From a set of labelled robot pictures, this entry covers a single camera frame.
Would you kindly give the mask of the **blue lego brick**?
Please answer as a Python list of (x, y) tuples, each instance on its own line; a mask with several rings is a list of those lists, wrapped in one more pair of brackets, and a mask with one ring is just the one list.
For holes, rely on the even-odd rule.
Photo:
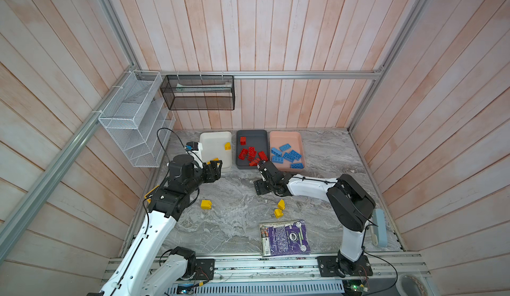
[(284, 144), (284, 145), (280, 146), (280, 147), (279, 147), (279, 150), (280, 150), (281, 152), (285, 152), (285, 151), (290, 150), (291, 148), (292, 148), (292, 146), (291, 146), (289, 143), (286, 143), (286, 144)]
[(282, 163), (284, 163), (284, 158), (280, 157), (280, 156), (277, 156), (277, 155), (272, 155), (271, 161), (273, 163), (280, 163), (280, 164), (282, 164)]
[(291, 169), (303, 169), (304, 168), (304, 165), (302, 163), (292, 163), (290, 165), (290, 168)]
[(275, 148), (275, 147), (272, 147), (272, 148), (271, 148), (271, 153), (272, 153), (273, 155), (275, 155), (275, 156), (279, 156), (279, 157), (281, 157), (281, 156), (282, 156), (282, 152), (281, 152), (279, 149)]
[(301, 154), (299, 154), (295, 150), (290, 151), (289, 154), (292, 156), (293, 160), (295, 160), (295, 161), (300, 161), (302, 158)]

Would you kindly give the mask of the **blue lego brick low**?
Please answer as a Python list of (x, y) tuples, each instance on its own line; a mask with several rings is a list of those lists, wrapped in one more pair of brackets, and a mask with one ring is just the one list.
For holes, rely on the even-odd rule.
[(283, 153), (282, 157), (291, 163), (295, 161), (294, 156), (291, 153)]

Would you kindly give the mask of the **red lego brick low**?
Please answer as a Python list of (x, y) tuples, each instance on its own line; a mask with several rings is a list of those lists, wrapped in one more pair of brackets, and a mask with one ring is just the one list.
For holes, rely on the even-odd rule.
[(258, 156), (259, 156), (259, 158), (260, 158), (260, 160), (261, 160), (261, 161), (268, 161), (268, 157), (267, 157), (267, 155), (265, 154), (265, 152), (264, 152), (264, 151), (260, 151), (260, 152), (258, 153)]

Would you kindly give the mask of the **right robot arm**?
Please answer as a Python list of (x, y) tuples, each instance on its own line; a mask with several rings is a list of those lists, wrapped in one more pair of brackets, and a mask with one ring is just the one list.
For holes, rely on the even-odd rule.
[(365, 231), (371, 225), (375, 201), (350, 175), (337, 179), (316, 179), (280, 171), (272, 162), (257, 164), (262, 178), (254, 182), (258, 195), (307, 196), (328, 202), (343, 227), (341, 248), (337, 254), (337, 275), (353, 276), (367, 263), (364, 255)]

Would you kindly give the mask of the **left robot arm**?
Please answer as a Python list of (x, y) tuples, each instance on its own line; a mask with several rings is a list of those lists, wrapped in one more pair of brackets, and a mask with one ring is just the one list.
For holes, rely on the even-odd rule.
[(190, 196), (201, 185), (221, 177), (222, 161), (203, 163), (196, 155), (181, 154), (168, 164), (162, 183), (150, 192), (145, 220), (126, 256), (103, 285), (99, 295), (163, 295), (177, 280), (195, 276), (196, 253), (176, 247), (154, 273), (150, 269), (166, 237), (192, 205)]

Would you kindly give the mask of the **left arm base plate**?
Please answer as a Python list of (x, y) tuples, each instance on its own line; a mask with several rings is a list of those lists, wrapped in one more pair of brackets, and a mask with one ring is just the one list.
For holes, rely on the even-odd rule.
[(215, 260), (212, 258), (189, 260), (182, 280), (211, 281), (215, 273)]

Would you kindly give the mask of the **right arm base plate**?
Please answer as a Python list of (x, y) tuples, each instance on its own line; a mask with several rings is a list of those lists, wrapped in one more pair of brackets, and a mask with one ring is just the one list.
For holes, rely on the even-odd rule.
[(340, 277), (347, 276), (372, 276), (373, 270), (369, 259), (362, 254), (357, 261), (350, 261), (346, 257), (338, 254), (337, 256), (317, 257), (317, 265), (321, 277)]

